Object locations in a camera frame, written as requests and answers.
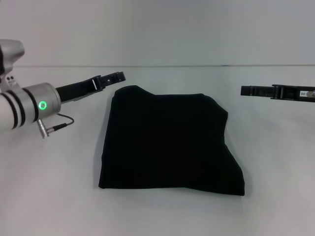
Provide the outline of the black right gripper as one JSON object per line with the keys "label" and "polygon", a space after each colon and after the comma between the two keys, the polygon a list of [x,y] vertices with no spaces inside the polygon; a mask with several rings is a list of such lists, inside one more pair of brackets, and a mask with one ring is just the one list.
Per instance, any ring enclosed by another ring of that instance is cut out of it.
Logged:
{"label": "black right gripper", "polygon": [[315,88],[287,85],[242,86],[241,96],[269,97],[275,100],[315,102]]}

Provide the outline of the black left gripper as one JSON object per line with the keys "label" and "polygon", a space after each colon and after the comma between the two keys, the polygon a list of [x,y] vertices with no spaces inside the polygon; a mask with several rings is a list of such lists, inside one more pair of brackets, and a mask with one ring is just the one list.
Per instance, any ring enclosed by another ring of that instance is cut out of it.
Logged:
{"label": "black left gripper", "polygon": [[105,76],[95,76],[85,81],[56,88],[61,102],[77,101],[102,91],[107,86],[124,82],[126,80],[123,72],[115,72]]}

